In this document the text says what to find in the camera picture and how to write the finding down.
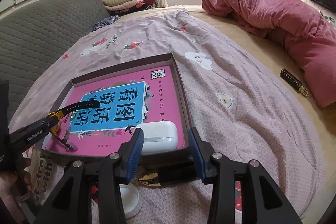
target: person's hand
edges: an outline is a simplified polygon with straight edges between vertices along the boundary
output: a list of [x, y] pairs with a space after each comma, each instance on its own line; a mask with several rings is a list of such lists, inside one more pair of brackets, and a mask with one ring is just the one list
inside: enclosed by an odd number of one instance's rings
[[[24, 159], [24, 167], [28, 167], [31, 162], [30, 159]], [[33, 185], [31, 175], [27, 171], [23, 171], [23, 177], [27, 189], [32, 191]], [[25, 219], [25, 216], [17, 206], [16, 201], [10, 192], [10, 188], [15, 184], [17, 178], [18, 175], [16, 172], [5, 171], [0, 173], [0, 197], [15, 221], [21, 223]]]

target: metal screw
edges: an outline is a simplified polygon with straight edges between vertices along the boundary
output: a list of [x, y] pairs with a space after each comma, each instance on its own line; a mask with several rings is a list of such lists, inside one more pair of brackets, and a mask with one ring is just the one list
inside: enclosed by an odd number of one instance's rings
[[251, 160], [250, 161], [250, 165], [253, 167], [258, 167], [259, 166], [259, 162], [257, 160]]
[[80, 167], [82, 165], [82, 162], [80, 160], [76, 160], [73, 162], [73, 167]]
[[120, 155], [118, 154], [118, 153], [112, 153], [111, 155], [110, 155], [110, 159], [111, 160], [116, 160], [116, 159], [118, 159], [120, 157]]
[[219, 160], [223, 155], [219, 152], [215, 152], [212, 154], [212, 156], [216, 159], [216, 160]]

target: open cardboard box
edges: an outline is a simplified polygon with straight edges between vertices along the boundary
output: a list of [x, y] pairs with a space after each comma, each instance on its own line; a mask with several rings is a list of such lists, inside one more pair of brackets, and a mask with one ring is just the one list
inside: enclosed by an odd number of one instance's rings
[[[175, 92], [177, 94], [179, 113], [180, 113], [182, 127], [183, 127], [184, 148], [177, 149], [171, 152], [162, 153], [162, 154], [142, 156], [140, 163], [155, 165], [155, 164], [162, 164], [164, 162], [173, 163], [176, 161], [180, 161], [181, 159], [185, 159], [186, 157], [190, 155], [189, 149], [187, 148], [188, 146], [187, 131], [192, 127], [192, 125], [191, 125], [190, 111], [188, 107], [188, 102], [186, 100], [186, 95], [185, 95], [182, 79], [179, 74], [177, 64], [174, 60], [174, 56], [172, 54], [163, 54], [163, 55], [157, 55], [157, 56], [151, 56], [151, 57], [142, 58], [138, 60], [133, 60], [133, 61], [129, 61], [126, 63], [121, 63], [118, 65], [110, 66], [110, 67], [107, 67], [101, 70], [97, 70], [97, 71], [82, 75], [77, 78], [74, 78], [70, 80], [69, 83], [62, 90], [61, 94], [56, 99], [53, 107], [51, 108], [50, 112], [56, 111], [62, 107], [65, 107], [66, 102], [68, 101], [68, 98], [74, 91], [75, 87], [86, 85], [88, 83], [93, 83], [93, 82], [103, 80], [103, 79], [108, 79], [111, 77], [116, 77], [119, 75], [126, 75], [128, 73], [133, 73], [133, 72], [152, 69], [152, 68], [158, 68], [162, 66], [169, 66], [172, 72]], [[52, 138], [51, 134], [45, 137], [44, 140], [41, 140], [38, 143], [38, 146], [39, 148], [43, 149], [47, 153], [54, 154], [51, 151], [45, 150], [46, 144], [49, 142], [50, 138]], [[75, 157], [76, 159], [85, 160], [85, 157], [83, 156], [78, 156], [78, 155], [66, 155], [66, 156], [70, 156], [71, 158]]]

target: white round lid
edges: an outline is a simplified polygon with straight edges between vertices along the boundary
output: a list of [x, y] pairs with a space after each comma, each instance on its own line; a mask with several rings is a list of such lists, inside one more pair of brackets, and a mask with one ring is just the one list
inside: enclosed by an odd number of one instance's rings
[[126, 218], [139, 213], [142, 203], [138, 189], [133, 184], [121, 184], [120, 193]]

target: book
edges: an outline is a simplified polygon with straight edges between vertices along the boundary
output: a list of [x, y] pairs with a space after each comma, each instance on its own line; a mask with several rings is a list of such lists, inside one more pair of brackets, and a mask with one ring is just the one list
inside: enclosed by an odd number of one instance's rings
[[61, 120], [59, 138], [68, 134], [68, 143], [78, 150], [67, 151], [51, 137], [44, 149], [80, 156], [107, 156], [132, 137], [132, 128], [143, 122], [171, 121], [177, 127], [178, 147], [183, 148], [184, 132], [179, 101], [170, 66], [161, 66], [118, 75], [73, 87], [65, 105], [98, 100], [97, 109], [78, 110]]

